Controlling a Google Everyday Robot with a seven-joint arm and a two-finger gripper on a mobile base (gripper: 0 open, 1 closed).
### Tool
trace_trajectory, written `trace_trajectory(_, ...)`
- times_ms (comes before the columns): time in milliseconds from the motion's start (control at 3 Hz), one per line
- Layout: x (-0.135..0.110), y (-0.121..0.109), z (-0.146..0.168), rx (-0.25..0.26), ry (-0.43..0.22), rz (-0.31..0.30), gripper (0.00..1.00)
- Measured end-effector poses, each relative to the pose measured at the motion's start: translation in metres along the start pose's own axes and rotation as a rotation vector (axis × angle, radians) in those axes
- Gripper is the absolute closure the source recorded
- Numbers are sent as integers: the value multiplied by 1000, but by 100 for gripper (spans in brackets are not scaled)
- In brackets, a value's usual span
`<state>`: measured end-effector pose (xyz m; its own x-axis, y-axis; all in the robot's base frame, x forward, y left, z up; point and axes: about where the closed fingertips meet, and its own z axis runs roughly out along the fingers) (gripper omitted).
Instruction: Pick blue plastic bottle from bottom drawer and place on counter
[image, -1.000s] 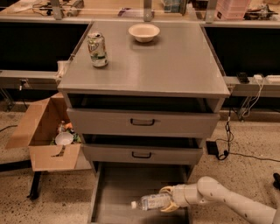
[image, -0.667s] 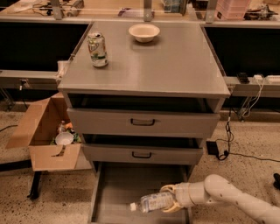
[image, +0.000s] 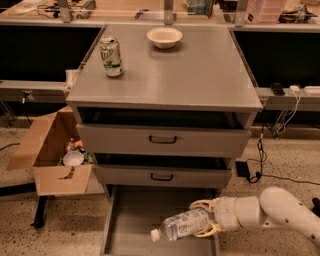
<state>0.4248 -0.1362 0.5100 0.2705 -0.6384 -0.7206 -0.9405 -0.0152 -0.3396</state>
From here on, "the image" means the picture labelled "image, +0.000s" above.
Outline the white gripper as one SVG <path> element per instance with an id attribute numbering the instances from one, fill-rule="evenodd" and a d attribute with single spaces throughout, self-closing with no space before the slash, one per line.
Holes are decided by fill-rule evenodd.
<path id="1" fill-rule="evenodd" d="M 190 204 L 190 209 L 203 208 L 214 213 L 216 223 L 210 222 L 206 227 L 194 233 L 195 237 L 205 238 L 223 231 L 238 229 L 238 220 L 235 212 L 235 198 L 221 197 L 212 200 L 197 200 Z"/>

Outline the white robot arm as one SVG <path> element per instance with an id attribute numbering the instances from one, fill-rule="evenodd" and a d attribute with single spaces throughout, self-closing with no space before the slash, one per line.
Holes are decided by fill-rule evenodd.
<path id="1" fill-rule="evenodd" d="M 268 187 L 259 197 L 197 200 L 191 203 L 189 208 L 203 208 L 213 214 L 211 223 L 196 233 L 196 237 L 259 227 L 294 231 L 320 246 L 320 218 L 283 188 Z"/>

